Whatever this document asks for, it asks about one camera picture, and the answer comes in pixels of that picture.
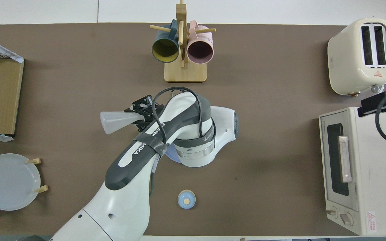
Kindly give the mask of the cream two-slot toaster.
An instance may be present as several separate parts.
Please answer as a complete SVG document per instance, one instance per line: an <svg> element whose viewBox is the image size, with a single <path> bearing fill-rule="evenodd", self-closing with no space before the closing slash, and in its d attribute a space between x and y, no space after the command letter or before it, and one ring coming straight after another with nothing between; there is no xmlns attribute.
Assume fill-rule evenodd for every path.
<svg viewBox="0 0 386 241"><path fill-rule="evenodd" d="M332 90L356 97L386 85L386 20L362 18L328 41L328 74Z"/></svg>

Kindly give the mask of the blue round plate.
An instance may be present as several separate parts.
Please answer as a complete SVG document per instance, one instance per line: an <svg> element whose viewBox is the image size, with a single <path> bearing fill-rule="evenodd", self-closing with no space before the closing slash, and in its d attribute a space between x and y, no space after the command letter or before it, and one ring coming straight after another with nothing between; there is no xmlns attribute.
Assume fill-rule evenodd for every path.
<svg viewBox="0 0 386 241"><path fill-rule="evenodd" d="M175 144L172 143L168 146L165 155L170 159L173 160L176 163L182 164L180 157L178 156L177 149L175 147Z"/></svg>

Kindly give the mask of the clear squeeze bottle blue cap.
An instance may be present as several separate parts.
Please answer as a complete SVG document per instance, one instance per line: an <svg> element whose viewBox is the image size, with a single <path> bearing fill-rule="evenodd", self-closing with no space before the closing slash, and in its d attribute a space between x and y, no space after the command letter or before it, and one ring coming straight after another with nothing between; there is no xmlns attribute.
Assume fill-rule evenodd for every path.
<svg viewBox="0 0 386 241"><path fill-rule="evenodd" d="M135 112L103 111L100 119L104 132L109 135L133 122L143 121L144 116Z"/></svg>

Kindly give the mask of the pink mug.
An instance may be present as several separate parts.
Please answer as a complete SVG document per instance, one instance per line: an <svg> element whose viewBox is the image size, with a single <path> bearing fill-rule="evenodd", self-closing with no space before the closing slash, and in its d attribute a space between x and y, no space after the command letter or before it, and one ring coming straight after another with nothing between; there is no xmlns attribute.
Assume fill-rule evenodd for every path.
<svg viewBox="0 0 386 241"><path fill-rule="evenodd" d="M187 42L187 57L195 64L206 64L213 58L213 36L211 32L197 33L196 30L209 29L206 26L198 25L192 20L189 26Z"/></svg>

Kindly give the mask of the white toaster oven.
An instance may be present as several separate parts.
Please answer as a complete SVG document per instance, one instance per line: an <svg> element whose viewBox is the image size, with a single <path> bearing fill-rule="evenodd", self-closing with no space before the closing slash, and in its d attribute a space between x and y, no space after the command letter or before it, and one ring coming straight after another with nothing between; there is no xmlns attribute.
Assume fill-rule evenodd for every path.
<svg viewBox="0 0 386 241"><path fill-rule="evenodd" d="M363 237L386 236L386 140L357 107L319 116L327 218Z"/></svg>

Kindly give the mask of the small blue round lid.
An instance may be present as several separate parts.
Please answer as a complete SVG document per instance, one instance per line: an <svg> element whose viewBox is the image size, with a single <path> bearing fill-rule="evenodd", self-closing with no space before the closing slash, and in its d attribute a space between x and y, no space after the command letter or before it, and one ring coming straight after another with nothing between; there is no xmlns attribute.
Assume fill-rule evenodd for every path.
<svg viewBox="0 0 386 241"><path fill-rule="evenodd" d="M177 201L182 209L191 209L196 204L196 195L193 191L185 189L179 193Z"/></svg>

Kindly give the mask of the brown table mat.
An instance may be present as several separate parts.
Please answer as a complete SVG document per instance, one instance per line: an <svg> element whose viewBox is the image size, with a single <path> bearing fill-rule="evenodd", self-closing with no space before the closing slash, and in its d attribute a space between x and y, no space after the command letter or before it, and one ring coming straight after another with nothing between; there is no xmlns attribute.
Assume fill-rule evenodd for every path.
<svg viewBox="0 0 386 241"><path fill-rule="evenodd" d="M203 83L167 83L149 23L0 25L0 44L25 59L13 141L0 154L42 158L49 191L0 211L4 236L52 236L97 193L109 165L138 134L107 135L102 111L184 86L236 110L238 138L202 168L162 157L145 240L204 236L352 236L326 216L318 116L357 106L330 87L327 43L344 26L215 24ZM196 195L191 209L178 195Z"/></svg>

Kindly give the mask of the wooden mug tree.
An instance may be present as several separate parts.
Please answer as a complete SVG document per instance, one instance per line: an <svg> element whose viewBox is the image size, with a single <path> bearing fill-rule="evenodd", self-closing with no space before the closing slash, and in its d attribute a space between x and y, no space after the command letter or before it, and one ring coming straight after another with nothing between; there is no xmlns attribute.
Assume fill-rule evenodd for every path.
<svg viewBox="0 0 386 241"><path fill-rule="evenodd" d="M207 63L195 64L188 59L187 44L189 36L190 21L187 20L187 5L184 0L179 0L176 4L176 18L178 22L178 44L179 52L175 61L164 63L164 79L167 82L204 82L207 80ZM150 25L150 29L169 32L169 28L163 26ZM197 33L216 32L215 28L196 30Z"/></svg>

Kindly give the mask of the teal mug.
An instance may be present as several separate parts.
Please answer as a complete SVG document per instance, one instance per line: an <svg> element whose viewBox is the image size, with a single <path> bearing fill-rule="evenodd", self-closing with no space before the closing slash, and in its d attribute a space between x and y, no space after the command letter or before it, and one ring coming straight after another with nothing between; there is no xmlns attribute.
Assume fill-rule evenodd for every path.
<svg viewBox="0 0 386 241"><path fill-rule="evenodd" d="M177 59L179 52L178 22L173 19L170 24L166 24L163 27L169 28L170 31L159 30L157 32L151 47L151 53L158 61L170 63Z"/></svg>

